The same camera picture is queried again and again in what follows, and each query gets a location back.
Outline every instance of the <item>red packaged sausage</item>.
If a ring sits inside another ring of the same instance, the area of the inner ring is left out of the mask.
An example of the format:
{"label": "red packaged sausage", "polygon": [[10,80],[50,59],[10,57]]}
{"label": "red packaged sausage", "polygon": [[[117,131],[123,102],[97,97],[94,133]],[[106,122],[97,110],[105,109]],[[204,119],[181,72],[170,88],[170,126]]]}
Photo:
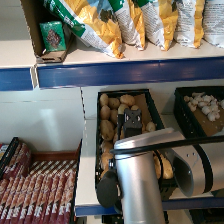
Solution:
{"label": "red packaged sausage", "polygon": [[17,224],[19,221],[20,213],[22,211],[23,202],[25,200],[26,193],[27,193],[30,182],[31,182],[31,176],[28,176],[24,181],[19,198],[16,202],[16,206],[13,210],[13,214],[11,217],[11,224]]}
{"label": "red packaged sausage", "polygon": [[7,186],[8,186],[8,184],[9,184],[9,180],[7,180],[7,179],[1,180],[1,183],[0,183],[0,201],[3,198],[3,195],[5,193],[5,190],[6,190]]}
{"label": "red packaged sausage", "polygon": [[44,177],[44,180],[43,180],[43,183],[42,183],[42,186],[41,186],[41,189],[40,189],[40,193],[38,195],[36,207],[35,207],[35,210],[34,210],[32,224],[34,224],[36,222],[36,217],[38,215],[39,208],[40,208],[40,205],[41,205],[41,201],[42,201],[42,198],[44,196],[44,188],[45,188],[45,185],[46,185],[46,181],[47,181],[47,176]]}
{"label": "red packaged sausage", "polygon": [[30,201],[29,208],[27,210],[27,215],[26,215],[24,224],[31,224],[32,221],[33,221],[34,211],[35,211],[35,208],[36,208],[36,204],[37,204],[38,196],[40,194],[40,190],[41,190],[43,180],[44,180],[43,175],[39,175],[37,177],[37,181],[36,181],[35,187],[33,189],[32,198],[31,198],[31,201]]}
{"label": "red packaged sausage", "polygon": [[47,202],[46,212],[45,212],[44,217],[41,217],[41,223],[43,223],[43,224],[49,224],[51,211],[52,211],[52,207],[53,207],[53,204],[54,204],[54,198],[55,198],[55,194],[56,194],[57,187],[58,187],[58,182],[59,182],[59,176],[55,175],[54,178],[53,178],[53,183],[52,183],[52,186],[51,186],[51,192],[50,192],[48,202]]}
{"label": "red packaged sausage", "polygon": [[65,187],[65,182],[66,182],[66,176],[65,176],[64,173],[62,173],[60,175],[57,191],[56,191],[56,194],[55,194],[54,204],[53,204],[53,207],[52,207],[51,218],[50,218],[49,224],[55,224],[55,222],[57,220],[58,212],[59,212],[59,205],[60,205],[60,202],[61,202],[61,199],[62,199],[63,190],[64,190],[64,187]]}
{"label": "red packaged sausage", "polygon": [[18,201],[18,198],[19,198],[19,195],[20,195],[20,192],[21,192],[24,181],[25,181],[25,178],[21,177],[20,180],[19,180],[16,192],[14,194],[12,203],[10,204],[10,201],[9,201],[9,210],[8,210],[8,214],[6,216],[5,224],[10,224],[10,222],[11,222],[11,218],[12,218],[12,215],[13,215],[13,210],[16,207],[16,203]]}
{"label": "red packaged sausage", "polygon": [[9,171],[12,168],[12,166],[15,164],[16,158],[17,158],[21,148],[22,148],[22,144],[19,143],[19,145],[16,148],[16,151],[15,151],[14,155],[12,156],[12,158],[11,158],[11,160],[9,162],[9,165],[5,167],[5,171],[4,171],[4,175],[3,175],[4,179],[9,179],[9,177],[10,177]]}
{"label": "red packaged sausage", "polygon": [[7,201],[5,203],[4,210],[3,210],[2,214],[1,214],[0,224],[4,224],[4,222],[5,222],[6,216],[8,214],[9,208],[10,208],[10,205],[11,205],[11,203],[13,201],[13,198],[14,198],[14,195],[16,193],[19,181],[20,181],[20,178],[17,177],[17,178],[15,178],[15,180],[13,182],[13,185],[12,185],[12,187],[10,189],[10,193],[8,195]]}
{"label": "red packaged sausage", "polygon": [[47,176],[44,192],[43,192],[43,197],[39,205],[38,211],[35,214],[35,219],[33,221],[34,224],[41,224],[41,222],[43,222],[44,214],[47,208],[47,201],[51,191],[52,182],[53,182],[53,178],[51,176]]}
{"label": "red packaged sausage", "polygon": [[3,209],[5,207],[5,204],[6,204],[6,201],[8,199],[8,196],[9,196],[10,190],[12,188],[12,185],[14,183],[14,180],[15,179],[12,178],[12,177],[9,178],[9,184],[8,184],[6,190],[5,190],[5,193],[4,193],[3,197],[2,197],[1,204],[0,204],[0,215],[2,215]]}
{"label": "red packaged sausage", "polygon": [[69,224],[74,186],[75,186],[75,172],[71,172],[69,175],[68,190],[66,192],[66,199],[65,199],[64,224]]}
{"label": "red packaged sausage", "polygon": [[18,224],[23,224],[24,223],[24,220],[26,218],[27,210],[28,210],[29,205],[30,205],[30,201],[31,201],[31,198],[32,198],[32,195],[33,195],[33,191],[34,191],[34,187],[36,185],[36,182],[37,182],[37,177],[33,176],[31,178],[29,187],[28,187],[27,192],[26,192],[26,197],[25,197],[25,200],[24,200],[24,203],[23,203],[23,208],[21,210],[21,213],[18,214],[18,216],[17,216],[17,219],[19,217]]}

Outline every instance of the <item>snack bag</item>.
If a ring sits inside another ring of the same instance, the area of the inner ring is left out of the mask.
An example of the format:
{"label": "snack bag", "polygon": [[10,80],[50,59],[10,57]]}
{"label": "snack bag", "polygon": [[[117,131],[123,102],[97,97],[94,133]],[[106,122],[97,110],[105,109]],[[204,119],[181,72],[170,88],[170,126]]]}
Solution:
{"label": "snack bag", "polygon": [[111,57],[123,57],[120,28],[107,0],[40,1],[68,24],[78,38]]}
{"label": "snack bag", "polygon": [[199,48],[204,35],[202,13],[205,0],[177,0],[178,20],[174,39],[183,46]]}
{"label": "snack bag", "polygon": [[172,0],[138,0],[145,22],[146,37],[167,51],[177,24],[176,3]]}
{"label": "snack bag", "polygon": [[224,1],[206,0],[203,19],[204,39],[216,47],[224,48]]}
{"label": "snack bag", "polygon": [[134,0],[109,0],[117,17],[122,40],[135,45],[138,50],[145,48],[145,25],[142,10]]}

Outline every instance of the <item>sausage package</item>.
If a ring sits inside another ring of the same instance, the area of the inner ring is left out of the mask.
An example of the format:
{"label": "sausage package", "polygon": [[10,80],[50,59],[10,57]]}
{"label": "sausage package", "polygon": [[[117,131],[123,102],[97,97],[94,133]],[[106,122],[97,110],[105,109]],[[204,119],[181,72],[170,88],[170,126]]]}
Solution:
{"label": "sausage package", "polygon": [[204,35],[202,13],[205,0],[177,0],[178,21],[174,39],[183,46],[199,48]]}
{"label": "sausage package", "polygon": [[173,41],[178,13],[173,0],[138,0],[145,23],[146,37],[167,51]]}
{"label": "sausage package", "polygon": [[203,29],[204,39],[216,47],[224,48],[224,1],[206,0]]}
{"label": "sausage package", "polygon": [[111,57],[122,58],[121,31],[107,0],[40,0],[85,43]]}
{"label": "sausage package", "polygon": [[21,189],[19,198],[16,202],[16,206],[13,210],[13,214],[12,214],[12,217],[11,217],[11,224],[17,224],[18,223],[19,216],[20,216],[20,213],[22,211],[23,202],[25,200],[27,189],[29,187],[30,182],[31,182],[31,176],[28,176],[24,181],[24,184],[23,184],[23,187]]}
{"label": "sausage package", "polygon": [[137,2],[133,0],[109,0],[109,2],[117,17],[122,40],[127,44],[135,45],[138,50],[144,50],[145,25]]}

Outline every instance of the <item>store shelf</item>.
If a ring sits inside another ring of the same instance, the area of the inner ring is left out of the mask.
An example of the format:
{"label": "store shelf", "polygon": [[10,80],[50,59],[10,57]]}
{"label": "store shelf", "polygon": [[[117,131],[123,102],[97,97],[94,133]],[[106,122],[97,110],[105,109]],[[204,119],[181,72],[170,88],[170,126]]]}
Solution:
{"label": "store shelf", "polygon": [[[167,127],[179,130],[173,115],[161,115]],[[77,217],[88,215],[116,214],[113,208],[103,208],[96,197],[95,191],[95,145],[96,145],[96,119],[86,120],[83,133],[83,144],[79,163],[79,174],[75,199],[75,212]],[[179,189],[176,189],[171,200],[163,202],[164,210],[179,210],[190,208],[224,207],[223,198],[213,198],[206,193],[192,198],[186,198]]]}
{"label": "store shelf", "polygon": [[145,51],[125,45],[126,58],[111,58],[79,40],[62,64],[38,65],[41,88],[101,86],[224,78],[224,49],[202,41],[200,49],[173,43],[167,52],[147,43]]}

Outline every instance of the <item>produce display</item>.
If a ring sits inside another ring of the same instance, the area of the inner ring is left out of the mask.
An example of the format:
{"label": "produce display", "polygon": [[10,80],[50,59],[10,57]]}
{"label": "produce display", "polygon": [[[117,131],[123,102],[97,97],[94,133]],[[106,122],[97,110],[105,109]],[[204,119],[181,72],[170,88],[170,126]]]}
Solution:
{"label": "produce display", "polygon": [[178,20],[174,39],[183,46],[199,48],[204,32],[202,14],[205,0],[177,0]]}
{"label": "produce display", "polygon": [[[113,158],[113,154],[110,153],[110,150],[113,149],[115,142],[118,140],[117,135],[117,115],[124,114],[126,108],[137,110],[140,107],[137,104],[135,97],[124,94],[118,98],[109,98],[105,93],[103,93],[99,98],[100,104],[100,133],[103,139],[101,148],[101,158],[100,166],[103,172],[101,173],[100,178],[109,170],[109,160]],[[142,133],[149,133],[156,130],[156,124],[152,121],[144,123],[142,121]],[[120,139],[124,138],[123,128],[121,130]],[[173,178],[173,171],[170,165],[170,162],[161,155],[163,166],[164,166],[164,179]],[[156,155],[154,155],[155,169],[157,178],[161,176],[160,163]]]}

